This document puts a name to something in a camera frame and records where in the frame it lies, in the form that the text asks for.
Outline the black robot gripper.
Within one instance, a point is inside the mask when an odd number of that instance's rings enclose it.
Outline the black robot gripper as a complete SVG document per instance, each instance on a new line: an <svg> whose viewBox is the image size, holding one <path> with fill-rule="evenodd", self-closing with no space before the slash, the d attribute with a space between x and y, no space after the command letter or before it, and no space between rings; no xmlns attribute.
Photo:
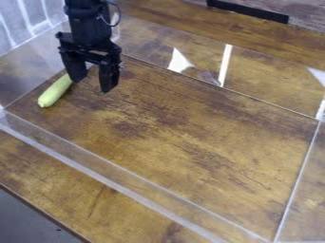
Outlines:
<svg viewBox="0 0 325 243"><path fill-rule="evenodd" d="M68 32L58 32L56 38L60 41L59 53L71 81L76 84L87 76L86 63L99 65L101 89L103 93L109 93L119 82L122 47L110 39L94 46L78 44Z"/></svg>

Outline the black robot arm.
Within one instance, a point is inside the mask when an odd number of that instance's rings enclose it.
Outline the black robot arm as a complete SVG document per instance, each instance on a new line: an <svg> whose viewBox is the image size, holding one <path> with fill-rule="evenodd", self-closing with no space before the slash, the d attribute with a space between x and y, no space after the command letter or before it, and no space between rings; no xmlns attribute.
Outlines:
<svg viewBox="0 0 325 243"><path fill-rule="evenodd" d="M64 0L63 11L68 17L70 32L58 32L59 53L70 79L81 82L87 76L87 63L99 66L99 83L109 93L119 82L122 47L111 40L110 6L114 0Z"/></svg>

